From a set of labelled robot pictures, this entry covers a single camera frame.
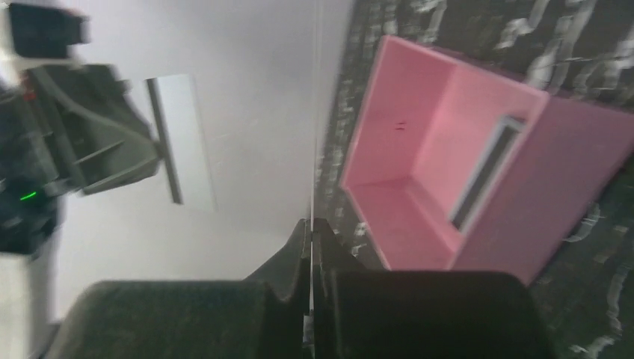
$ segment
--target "white wall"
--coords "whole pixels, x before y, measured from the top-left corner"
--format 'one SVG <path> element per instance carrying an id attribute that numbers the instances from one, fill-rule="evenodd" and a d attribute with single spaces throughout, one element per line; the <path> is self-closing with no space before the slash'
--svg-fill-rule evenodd
<path id="1" fill-rule="evenodd" d="M 319 123 L 313 118 L 318 0 L 66 0 L 90 16 L 89 62 L 125 79 L 189 73 L 200 100 L 218 211 L 170 204 L 164 172 L 71 196 L 61 230 L 56 316 L 103 279 L 242 278 L 307 215 L 313 149 L 330 113 L 352 0 L 323 0 Z M 149 105 L 133 91 L 140 110 Z"/>

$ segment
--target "patterned tablecloth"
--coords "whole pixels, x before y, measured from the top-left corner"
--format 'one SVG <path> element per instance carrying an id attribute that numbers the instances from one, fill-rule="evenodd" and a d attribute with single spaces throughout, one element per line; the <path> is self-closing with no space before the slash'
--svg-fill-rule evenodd
<path id="1" fill-rule="evenodd" d="M 369 268 L 381 262 L 339 179 L 384 34 L 456 51 L 551 93 L 634 108 L 634 1 L 358 0 L 318 171 L 316 213 Z M 561 358 L 634 353 L 633 172 L 615 177 L 532 285 Z"/>

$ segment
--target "pink box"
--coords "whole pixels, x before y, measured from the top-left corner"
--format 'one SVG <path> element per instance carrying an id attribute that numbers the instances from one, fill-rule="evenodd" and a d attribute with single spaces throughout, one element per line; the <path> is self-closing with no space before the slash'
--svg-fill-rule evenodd
<path id="1" fill-rule="evenodd" d="M 392 270 L 530 283 L 634 148 L 634 116 L 384 37 L 342 187 Z"/>

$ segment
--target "green led indicator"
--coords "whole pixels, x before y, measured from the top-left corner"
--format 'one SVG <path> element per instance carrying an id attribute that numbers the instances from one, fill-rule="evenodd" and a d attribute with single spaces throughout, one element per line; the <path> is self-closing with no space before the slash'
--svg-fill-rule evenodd
<path id="1" fill-rule="evenodd" d="M 26 196 L 20 198 L 20 200 L 27 200 L 27 199 L 29 199 L 31 197 L 35 197 L 36 194 L 37 194 L 37 192 L 31 192 L 31 193 L 27 194 Z"/>

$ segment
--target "dark strip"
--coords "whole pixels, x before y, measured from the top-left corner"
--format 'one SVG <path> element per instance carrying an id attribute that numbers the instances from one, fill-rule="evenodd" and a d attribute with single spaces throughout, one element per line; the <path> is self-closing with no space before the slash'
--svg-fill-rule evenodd
<path id="1" fill-rule="evenodd" d="M 172 192 L 172 201 L 174 203 L 182 204 L 182 195 L 180 192 L 180 184 L 178 175 L 174 169 L 174 158 L 172 157 L 172 150 L 170 147 L 170 138 L 165 127 L 165 118 L 163 117 L 163 108 L 159 96 L 159 89 L 156 79 L 147 79 L 147 91 L 150 94 L 150 102 L 152 103 L 152 111 L 154 112 L 154 121 L 156 123 L 156 130 L 158 131 L 159 149 L 165 161 L 165 168 L 167 169 L 167 180 L 170 183 L 170 191 Z"/>
<path id="2" fill-rule="evenodd" d="M 459 230 L 462 229 L 464 223 L 469 218 L 469 215 L 473 211 L 473 207 L 478 202 L 478 199 L 482 195 L 482 192 L 487 188 L 488 184 L 493 179 L 493 175 L 496 173 L 496 169 L 499 167 L 502 161 L 504 161 L 504 158 L 508 153 L 507 150 L 511 148 L 511 145 L 513 144 L 513 141 L 518 134 L 519 132 L 517 131 L 517 129 L 510 126 L 505 126 L 502 129 L 502 133 L 500 134 L 500 136 L 496 139 L 495 146 L 490 151 L 490 153 L 486 155 L 486 162 L 482 166 L 480 173 L 478 173 L 478 176 L 471 185 L 469 192 L 467 192 L 467 195 L 464 197 L 461 207 L 458 209 L 456 215 L 452 220 L 454 226 Z"/>

